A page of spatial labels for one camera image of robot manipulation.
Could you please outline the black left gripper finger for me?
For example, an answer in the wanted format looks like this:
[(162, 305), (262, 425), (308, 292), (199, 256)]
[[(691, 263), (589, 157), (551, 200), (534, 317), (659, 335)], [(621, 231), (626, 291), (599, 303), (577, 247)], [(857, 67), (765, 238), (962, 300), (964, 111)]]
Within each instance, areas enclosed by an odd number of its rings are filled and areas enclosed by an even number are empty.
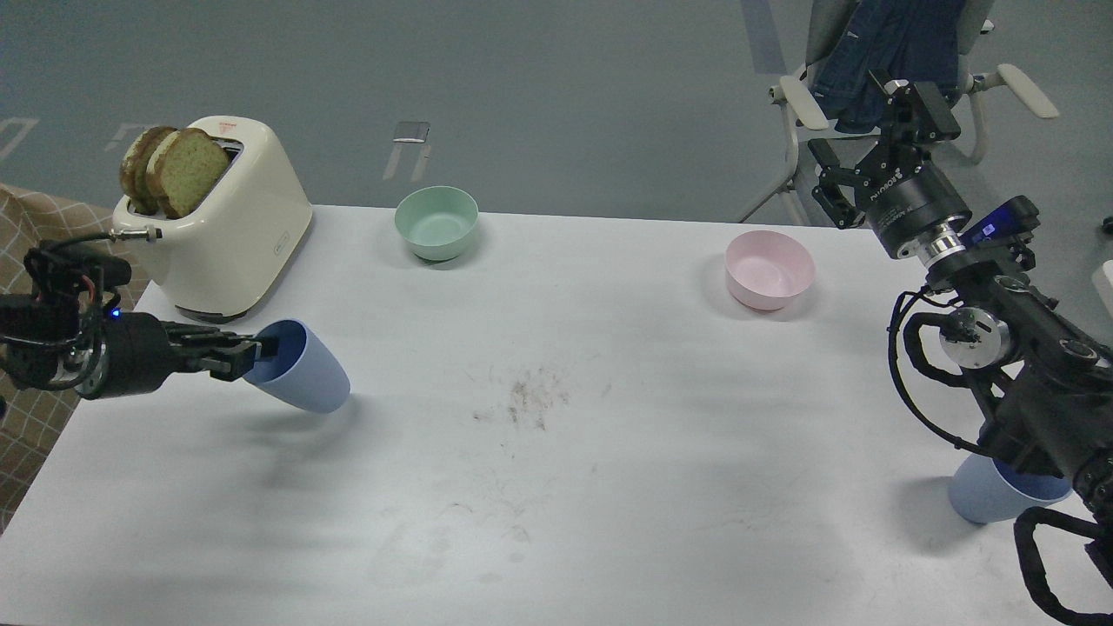
[(278, 338), (239, 336), (233, 332), (216, 331), (206, 336), (207, 362), (257, 362), (278, 356)]
[(218, 348), (201, 353), (196, 364), (211, 379), (233, 382), (246, 376), (260, 356), (259, 348)]

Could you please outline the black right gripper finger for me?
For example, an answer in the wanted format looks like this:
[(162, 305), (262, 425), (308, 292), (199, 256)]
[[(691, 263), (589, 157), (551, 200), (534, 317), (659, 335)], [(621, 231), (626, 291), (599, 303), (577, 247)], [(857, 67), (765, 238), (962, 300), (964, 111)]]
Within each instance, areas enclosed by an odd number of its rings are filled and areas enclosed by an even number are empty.
[(808, 150), (816, 159), (817, 185), (811, 190), (812, 198), (838, 229), (858, 229), (865, 222), (865, 211), (843, 193), (843, 189), (860, 190), (870, 186), (870, 179), (858, 168), (846, 168), (826, 139), (808, 140)]
[(951, 114), (936, 84), (895, 79), (883, 69), (868, 72), (885, 99), (880, 138), (887, 145), (930, 145), (959, 138), (959, 123)]

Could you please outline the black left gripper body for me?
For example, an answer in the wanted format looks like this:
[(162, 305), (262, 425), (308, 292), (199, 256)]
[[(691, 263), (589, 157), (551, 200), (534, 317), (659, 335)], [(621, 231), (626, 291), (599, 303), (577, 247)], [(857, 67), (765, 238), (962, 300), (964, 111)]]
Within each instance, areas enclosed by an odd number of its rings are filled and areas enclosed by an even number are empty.
[(100, 340), (99, 359), (87, 376), (89, 400), (147, 395), (170, 374), (201, 371), (199, 359), (217, 344), (218, 331), (124, 313), (104, 322)]

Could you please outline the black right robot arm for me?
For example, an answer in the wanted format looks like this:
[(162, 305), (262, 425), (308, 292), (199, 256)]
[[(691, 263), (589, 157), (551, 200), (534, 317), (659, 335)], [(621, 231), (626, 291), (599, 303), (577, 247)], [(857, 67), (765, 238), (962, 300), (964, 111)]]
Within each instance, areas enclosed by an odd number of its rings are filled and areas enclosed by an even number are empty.
[[(1030, 241), (1038, 209), (1015, 196), (971, 222), (930, 157), (930, 145), (958, 138), (951, 105), (930, 82), (873, 70), (885, 100), (870, 153), (843, 167), (824, 140), (811, 140), (819, 166), (812, 197), (839, 229), (867, 225), (894, 260), (917, 257), (926, 270), (916, 292), (902, 293), (888, 326), (888, 364), (903, 403), (958, 450), (1030, 475), (1062, 478), (1090, 520), (1026, 506), (1013, 524), (1020, 570), (1041, 612), (1065, 625), (1109, 625), (1110, 613), (1068, 609), (1050, 589), (1035, 542), (1042, 524), (1089, 540), (1086, 552), (1110, 580), (1110, 348), (1057, 312), (1034, 288)], [(984, 421), (974, 443), (943, 430), (908, 395), (898, 354), (923, 376), (971, 390)]]

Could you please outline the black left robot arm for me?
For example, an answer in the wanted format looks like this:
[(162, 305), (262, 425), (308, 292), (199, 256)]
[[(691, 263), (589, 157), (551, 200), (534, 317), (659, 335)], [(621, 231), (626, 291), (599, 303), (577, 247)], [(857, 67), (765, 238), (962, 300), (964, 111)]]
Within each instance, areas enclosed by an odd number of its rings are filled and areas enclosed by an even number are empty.
[(43, 239), (24, 253), (27, 294), (1, 302), (3, 372), (20, 390), (71, 390), (83, 399), (148, 395), (173, 374), (233, 382), (278, 356), (277, 338), (159, 320), (120, 309), (127, 261), (92, 250), (101, 239), (154, 242), (161, 229), (108, 229)]

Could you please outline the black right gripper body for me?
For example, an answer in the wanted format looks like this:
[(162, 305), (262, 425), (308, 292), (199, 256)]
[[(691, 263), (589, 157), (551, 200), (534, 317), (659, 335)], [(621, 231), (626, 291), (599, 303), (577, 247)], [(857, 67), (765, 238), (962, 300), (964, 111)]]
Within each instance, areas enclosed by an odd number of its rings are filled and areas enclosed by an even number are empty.
[(870, 151), (846, 168), (870, 179), (867, 189), (851, 189), (851, 202), (893, 260), (913, 255), (930, 231), (961, 229), (971, 221), (971, 207), (923, 145), (887, 145), (878, 135)]

